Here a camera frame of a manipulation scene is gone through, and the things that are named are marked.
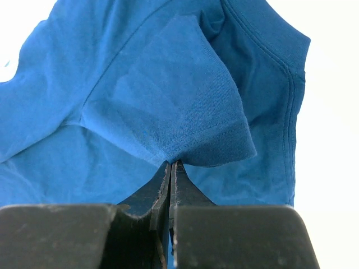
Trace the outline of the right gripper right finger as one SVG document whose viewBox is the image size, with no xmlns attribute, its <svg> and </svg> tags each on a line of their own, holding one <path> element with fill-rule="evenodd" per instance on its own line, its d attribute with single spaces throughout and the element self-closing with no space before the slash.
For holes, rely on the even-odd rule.
<svg viewBox="0 0 359 269">
<path fill-rule="evenodd" d="M 289 206 L 218 206 L 171 166 L 169 210 L 176 268 L 316 269 L 305 223 Z"/>
</svg>

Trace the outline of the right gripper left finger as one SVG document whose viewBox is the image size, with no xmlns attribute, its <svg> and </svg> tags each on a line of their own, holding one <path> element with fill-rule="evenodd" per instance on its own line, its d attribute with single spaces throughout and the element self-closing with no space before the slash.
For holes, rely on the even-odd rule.
<svg viewBox="0 0 359 269">
<path fill-rule="evenodd" d="M 1 208 L 2 268 L 166 268 L 171 166 L 113 205 Z"/>
</svg>

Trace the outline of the dark blue t shirt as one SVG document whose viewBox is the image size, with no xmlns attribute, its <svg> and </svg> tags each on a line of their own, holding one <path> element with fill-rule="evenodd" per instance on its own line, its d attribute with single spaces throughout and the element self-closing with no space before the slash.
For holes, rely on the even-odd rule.
<svg viewBox="0 0 359 269">
<path fill-rule="evenodd" d="M 293 208 L 309 46 L 267 1 L 57 1 L 1 83 L 1 208 L 116 205 L 178 161 Z"/>
</svg>

